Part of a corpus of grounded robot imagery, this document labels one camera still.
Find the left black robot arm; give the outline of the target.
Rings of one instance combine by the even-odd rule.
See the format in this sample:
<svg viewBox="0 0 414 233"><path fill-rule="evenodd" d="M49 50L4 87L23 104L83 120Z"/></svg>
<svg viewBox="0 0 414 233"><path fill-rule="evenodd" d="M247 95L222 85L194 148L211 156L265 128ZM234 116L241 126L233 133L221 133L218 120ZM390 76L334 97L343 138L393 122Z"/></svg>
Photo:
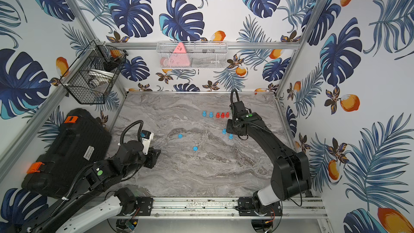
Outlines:
<svg viewBox="0 0 414 233"><path fill-rule="evenodd" d="M143 124L137 120L128 125L121 133L116 154L83 167L67 192L52 205L38 193L7 191L1 205L1 232L83 233L115 215L138 212L137 198L129 188L115 191L81 214L79 210L112 186L131 179L140 168L155 166L161 152L149 147L151 134L143 131Z"/></svg>

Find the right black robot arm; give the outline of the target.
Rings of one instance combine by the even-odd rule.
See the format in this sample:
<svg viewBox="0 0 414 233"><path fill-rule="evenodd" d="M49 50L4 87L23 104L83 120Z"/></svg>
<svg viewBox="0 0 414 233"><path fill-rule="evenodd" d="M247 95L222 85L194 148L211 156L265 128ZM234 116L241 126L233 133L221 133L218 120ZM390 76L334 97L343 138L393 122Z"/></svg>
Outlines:
<svg viewBox="0 0 414 233"><path fill-rule="evenodd" d="M273 204L302 195L311 189L309 160L305 153L295 152L284 144L264 123L262 117L245 107L236 89L230 95L231 119L226 131L242 140L253 139L270 159L273 171L271 181L252 196L249 208L241 212L264 215Z"/></svg>

